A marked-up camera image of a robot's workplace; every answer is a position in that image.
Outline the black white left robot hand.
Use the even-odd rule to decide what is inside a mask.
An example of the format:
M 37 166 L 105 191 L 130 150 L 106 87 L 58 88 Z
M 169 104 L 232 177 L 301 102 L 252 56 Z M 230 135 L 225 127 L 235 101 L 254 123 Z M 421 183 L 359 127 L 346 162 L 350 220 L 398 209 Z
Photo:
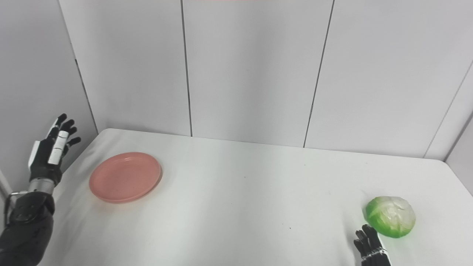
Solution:
M 35 141 L 29 160 L 29 181 L 50 180 L 56 186 L 62 178 L 61 164 L 70 148 L 81 142 L 80 137 L 70 138 L 77 132 L 75 121 L 68 119 L 65 113 L 59 115 L 47 136 L 42 141 Z

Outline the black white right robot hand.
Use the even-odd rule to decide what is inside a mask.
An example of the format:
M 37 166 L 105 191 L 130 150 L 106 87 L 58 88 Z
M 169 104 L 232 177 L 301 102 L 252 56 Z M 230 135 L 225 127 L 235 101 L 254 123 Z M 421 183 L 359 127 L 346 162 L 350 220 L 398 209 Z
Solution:
M 353 244 L 360 253 L 362 266 L 392 266 L 387 250 L 383 247 L 377 231 L 370 225 L 362 225 L 355 232 Z

